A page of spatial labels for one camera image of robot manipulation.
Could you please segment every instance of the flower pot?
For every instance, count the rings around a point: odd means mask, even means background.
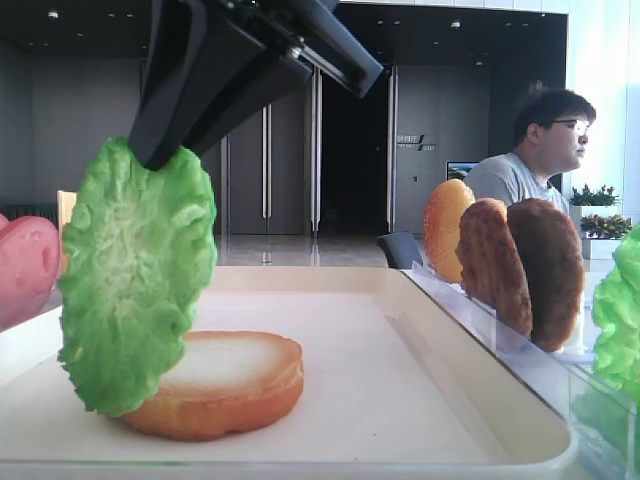
[[[582,256],[589,260],[612,260],[620,240],[582,239]]]
[[[580,220],[582,217],[589,215],[600,215],[601,217],[611,217],[618,213],[618,206],[612,205],[610,207],[576,207],[575,205],[569,205],[569,217],[576,227],[576,230],[580,233],[580,238],[586,238],[586,234],[580,227]]]

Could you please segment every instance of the red tomato slice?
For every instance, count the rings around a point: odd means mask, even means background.
[[[51,296],[51,291],[36,293],[18,301],[0,302],[0,332],[31,320],[40,314]]]
[[[10,222],[0,230],[0,303],[50,293],[59,261],[60,240],[53,223],[41,217]]]

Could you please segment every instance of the yellow chair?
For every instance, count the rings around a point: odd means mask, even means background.
[[[71,221],[73,207],[76,205],[76,193],[58,190],[58,232],[60,235],[60,245],[62,245],[62,229]],[[69,259],[60,251],[60,267],[58,275],[62,275],[67,271]]]

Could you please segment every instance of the glasses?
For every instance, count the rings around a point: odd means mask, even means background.
[[[583,120],[555,120],[551,123],[561,123],[575,132],[579,137],[584,137],[589,132],[589,125]]]

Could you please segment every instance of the doorway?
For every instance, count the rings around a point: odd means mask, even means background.
[[[323,78],[319,235],[388,232],[389,75],[362,99]]]

